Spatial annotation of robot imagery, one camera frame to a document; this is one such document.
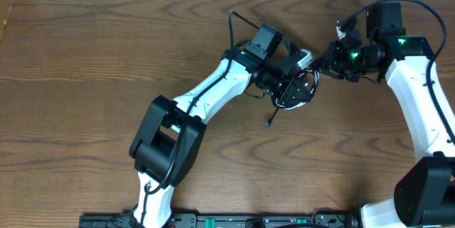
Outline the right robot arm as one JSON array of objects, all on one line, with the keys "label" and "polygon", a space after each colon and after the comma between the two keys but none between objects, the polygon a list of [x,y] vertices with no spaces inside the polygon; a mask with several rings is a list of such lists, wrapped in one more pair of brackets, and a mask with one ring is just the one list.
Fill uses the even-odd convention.
[{"label": "right robot arm", "polygon": [[318,59],[318,71],[358,82],[377,74],[395,94],[412,137],[415,165],[393,196],[360,208],[362,227],[454,226],[454,113],[441,88],[436,58],[424,36],[409,36],[401,2],[379,0],[363,7],[369,43],[363,45],[356,14],[336,26],[338,40]]}]

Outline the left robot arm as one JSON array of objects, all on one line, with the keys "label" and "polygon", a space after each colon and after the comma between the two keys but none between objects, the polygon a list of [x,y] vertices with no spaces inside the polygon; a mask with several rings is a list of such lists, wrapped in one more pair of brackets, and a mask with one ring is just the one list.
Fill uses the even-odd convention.
[{"label": "left robot arm", "polygon": [[207,123],[249,86],[269,95],[276,109],[309,102],[316,88],[303,79],[312,61],[310,51],[263,24],[252,40],[231,42],[217,69],[192,90],[174,99],[154,99],[129,149],[141,186],[132,226],[168,222],[174,189],[195,163]]}]

